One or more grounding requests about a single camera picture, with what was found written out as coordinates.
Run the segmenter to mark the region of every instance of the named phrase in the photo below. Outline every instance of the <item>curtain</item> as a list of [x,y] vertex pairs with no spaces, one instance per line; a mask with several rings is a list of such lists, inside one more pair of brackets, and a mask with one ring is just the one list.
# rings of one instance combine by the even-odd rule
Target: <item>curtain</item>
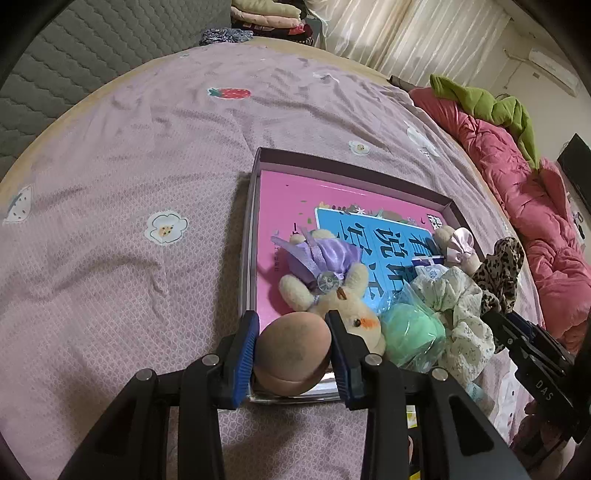
[[494,0],[306,0],[318,46],[418,86],[429,75],[468,85],[509,23]]

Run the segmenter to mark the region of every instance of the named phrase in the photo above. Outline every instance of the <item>television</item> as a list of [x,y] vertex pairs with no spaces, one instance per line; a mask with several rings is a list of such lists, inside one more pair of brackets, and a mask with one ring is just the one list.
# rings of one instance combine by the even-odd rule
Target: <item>television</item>
[[591,149],[575,134],[558,157],[562,171],[591,212]]

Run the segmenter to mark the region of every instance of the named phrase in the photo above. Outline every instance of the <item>leopard print scrunchie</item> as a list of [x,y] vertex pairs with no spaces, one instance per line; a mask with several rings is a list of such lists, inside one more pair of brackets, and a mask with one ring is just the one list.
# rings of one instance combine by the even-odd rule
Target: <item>leopard print scrunchie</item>
[[524,257],[523,248],[516,238],[502,238],[495,244],[495,253],[486,256],[472,277],[483,291],[480,314],[489,310],[501,313],[513,311],[517,296],[517,275]]

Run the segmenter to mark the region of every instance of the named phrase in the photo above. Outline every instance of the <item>ball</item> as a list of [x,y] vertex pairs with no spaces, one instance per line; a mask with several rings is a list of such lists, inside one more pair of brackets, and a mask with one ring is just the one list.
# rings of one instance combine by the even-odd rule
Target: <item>ball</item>
[[331,342],[328,325],[319,315],[294,312],[279,317],[256,341],[256,380],[282,397],[308,391],[326,372]]

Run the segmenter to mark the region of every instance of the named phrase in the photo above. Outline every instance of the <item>bed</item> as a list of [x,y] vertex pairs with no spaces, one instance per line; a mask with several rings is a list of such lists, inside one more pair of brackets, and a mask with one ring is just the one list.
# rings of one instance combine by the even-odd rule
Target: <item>bed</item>
[[[210,87],[252,95],[212,98]],[[441,155],[428,168],[408,125]],[[350,140],[371,153],[352,155]],[[0,431],[32,479],[59,474],[135,371],[184,368],[233,331],[247,178],[261,146],[356,163],[452,197],[485,252],[516,236],[459,145],[360,64],[255,38],[122,75],[52,123],[0,183],[4,208],[24,187],[32,194],[26,219],[0,227]],[[145,222],[166,210],[189,228],[161,247],[146,240]],[[537,298],[526,263],[516,311],[540,323]],[[506,351],[480,381],[508,441],[528,394]],[[365,414],[340,403],[220,412],[228,478],[356,477],[364,424]]]

